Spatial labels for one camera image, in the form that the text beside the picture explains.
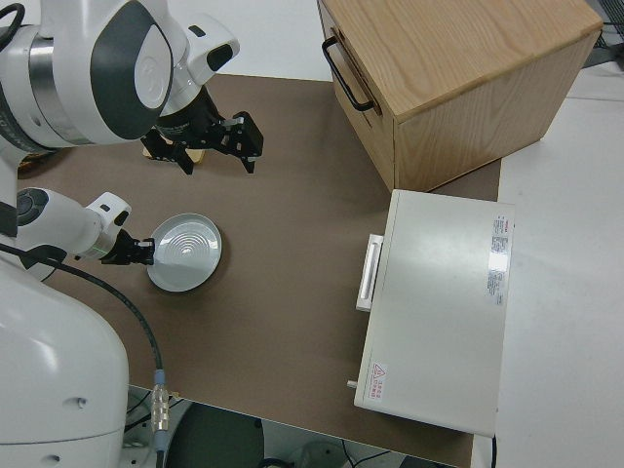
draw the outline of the white handle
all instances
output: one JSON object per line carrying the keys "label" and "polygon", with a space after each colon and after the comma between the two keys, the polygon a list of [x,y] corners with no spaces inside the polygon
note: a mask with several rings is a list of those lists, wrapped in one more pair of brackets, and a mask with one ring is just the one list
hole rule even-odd
{"label": "white handle", "polygon": [[367,247],[367,256],[364,260],[362,281],[360,282],[360,291],[358,292],[358,301],[356,303],[356,309],[363,312],[371,312],[374,282],[377,278],[382,244],[383,236],[369,235],[369,246]]}

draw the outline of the white table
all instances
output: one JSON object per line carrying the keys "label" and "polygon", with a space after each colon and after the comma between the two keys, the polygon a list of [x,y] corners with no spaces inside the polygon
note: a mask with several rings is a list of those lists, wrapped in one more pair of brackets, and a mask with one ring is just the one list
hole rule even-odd
{"label": "white table", "polygon": [[[550,131],[503,160],[516,205],[498,466],[624,460],[624,73],[582,70]],[[475,443],[473,466],[489,466]]]}

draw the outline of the white box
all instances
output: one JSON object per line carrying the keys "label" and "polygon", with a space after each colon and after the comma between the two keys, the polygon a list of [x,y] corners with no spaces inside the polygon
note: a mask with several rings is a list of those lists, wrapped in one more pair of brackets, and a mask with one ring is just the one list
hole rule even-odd
{"label": "white box", "polygon": [[494,435],[514,207],[394,190],[355,405]]}

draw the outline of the caution triangle sign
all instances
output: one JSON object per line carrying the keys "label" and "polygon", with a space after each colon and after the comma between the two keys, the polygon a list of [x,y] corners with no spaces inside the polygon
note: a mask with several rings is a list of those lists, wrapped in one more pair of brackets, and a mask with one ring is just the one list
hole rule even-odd
{"label": "caution triangle sign", "polygon": [[380,378],[381,376],[385,375],[386,371],[384,369],[381,368],[381,366],[379,364],[375,364],[372,370],[372,377],[373,378]]}

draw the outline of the brown tabletop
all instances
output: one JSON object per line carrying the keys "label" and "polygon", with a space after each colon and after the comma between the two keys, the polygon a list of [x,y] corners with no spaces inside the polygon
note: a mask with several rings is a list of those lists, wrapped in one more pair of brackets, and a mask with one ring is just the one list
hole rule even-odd
{"label": "brown tabletop", "polygon": [[[254,175],[210,152],[193,176],[148,161],[140,143],[80,148],[27,175],[88,204],[110,191],[133,206],[125,228],[148,237],[170,216],[206,215],[220,264],[191,292],[156,288],[145,267],[78,262],[141,309],[162,348],[169,387],[185,398],[385,449],[469,466],[472,436],[359,409],[356,379],[368,316],[355,310],[369,233],[383,234],[390,194],[350,128],[331,83],[217,76],[224,115],[248,110],[264,133]],[[497,164],[438,191],[495,199]],[[151,387],[147,340],[112,296],[56,273],[119,333],[131,383]]]}

